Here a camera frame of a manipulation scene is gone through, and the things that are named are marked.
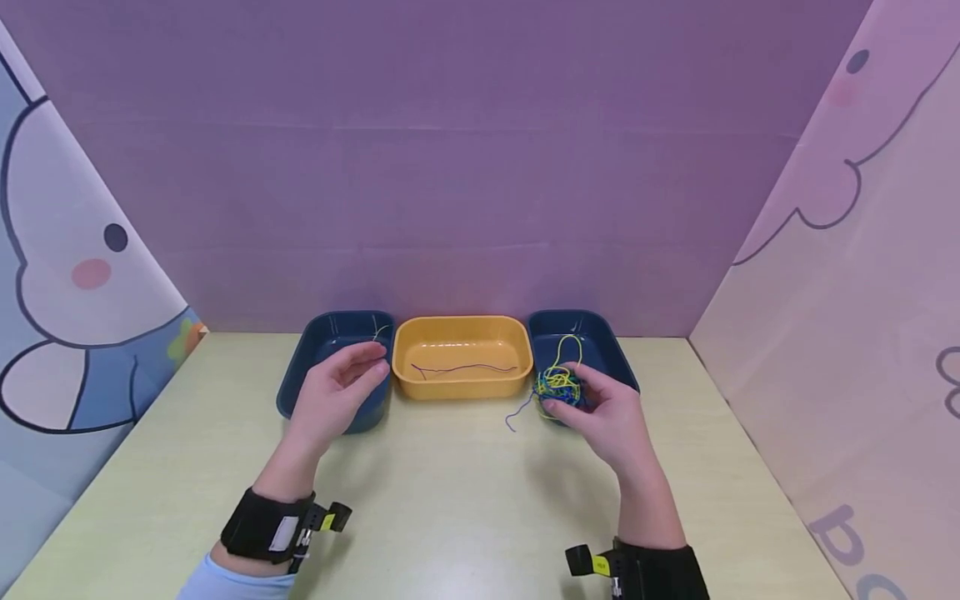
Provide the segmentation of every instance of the table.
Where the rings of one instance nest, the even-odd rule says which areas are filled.
[[[296,335],[209,334],[43,546],[8,600],[173,598],[282,434]],[[713,598],[844,591],[686,340],[620,341]],[[610,547],[617,488],[571,431],[521,398],[415,403],[321,460],[318,501],[353,508],[315,538],[295,599],[609,597],[564,550]]]

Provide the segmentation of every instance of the yellow tray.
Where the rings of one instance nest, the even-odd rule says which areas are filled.
[[[533,365],[510,317],[418,317],[396,330],[394,374],[413,400],[515,396]]]

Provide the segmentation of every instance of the plastic tray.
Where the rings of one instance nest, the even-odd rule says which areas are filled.
[[[393,364],[413,400],[489,398],[522,390],[533,356],[516,319],[419,317],[397,329]]]
[[[566,334],[573,334],[583,345],[585,365],[640,391],[613,330],[600,315],[588,310],[541,310],[527,319],[527,333],[533,345],[536,372],[553,365],[557,360],[557,344]],[[560,362],[576,362],[579,357],[577,345],[572,340],[565,342]]]
[[[389,363],[394,351],[396,324],[388,313],[378,310],[331,312],[322,314],[307,324],[276,394],[276,408],[280,414],[290,419],[294,406],[297,405],[300,386],[311,367],[340,348],[373,340],[374,333],[385,325],[376,336],[376,341],[386,347],[386,359]],[[384,382],[378,385],[360,406],[347,433],[361,433],[374,428],[386,412],[389,391],[390,376],[387,375]]]

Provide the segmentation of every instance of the forearm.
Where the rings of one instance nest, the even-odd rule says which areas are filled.
[[[296,438],[285,437],[253,482],[253,491],[278,502],[295,502],[305,498],[313,492],[317,464],[325,451],[325,446],[313,447],[300,443]],[[290,568],[289,561],[271,564],[234,556],[219,541],[210,550],[210,558],[229,571],[253,577],[284,575]]]
[[[670,484],[653,449],[617,473],[620,522],[617,537],[643,548],[674,550],[686,546],[684,528]]]

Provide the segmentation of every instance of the cartoon wall panel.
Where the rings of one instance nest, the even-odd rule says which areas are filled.
[[[0,26],[0,595],[201,325]]]
[[[685,336],[869,5],[6,0],[4,17],[214,329],[580,306]]]
[[[956,597],[958,44],[874,2],[691,336],[856,600]]]

